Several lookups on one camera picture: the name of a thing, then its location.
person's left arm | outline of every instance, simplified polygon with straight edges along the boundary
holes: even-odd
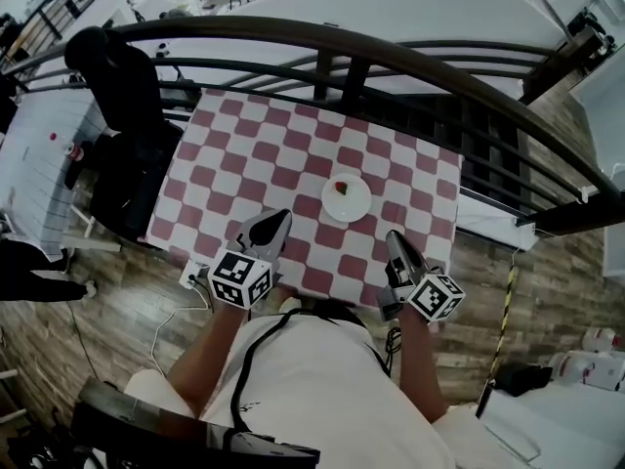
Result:
[[[245,310],[224,304],[167,374],[167,380],[195,417],[202,413],[217,387],[245,315]]]

white power strip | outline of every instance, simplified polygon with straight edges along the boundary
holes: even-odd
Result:
[[[188,288],[189,290],[191,290],[194,287],[194,283],[191,282],[189,277],[198,277],[199,272],[204,267],[205,266],[202,266],[201,264],[196,263],[195,261],[188,260],[187,265],[185,266],[185,270],[183,271],[183,275],[180,277],[180,280],[178,281],[178,283],[182,285],[184,288]]]

white plate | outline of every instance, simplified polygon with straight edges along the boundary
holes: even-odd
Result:
[[[338,182],[348,185],[346,194],[336,191],[334,185]],[[321,203],[325,211],[337,221],[352,223],[362,219],[371,208],[371,190],[358,176],[339,174],[323,185]]]

chair backrest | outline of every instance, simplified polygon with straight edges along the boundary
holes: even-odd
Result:
[[[79,31],[67,43],[65,63],[85,78],[112,130],[137,136],[162,130],[156,68],[145,52],[115,31],[95,26]]]

person's right arm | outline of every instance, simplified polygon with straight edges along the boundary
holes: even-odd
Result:
[[[447,412],[438,385],[437,367],[428,324],[409,304],[399,312],[401,376],[399,389],[424,417],[435,423]]]

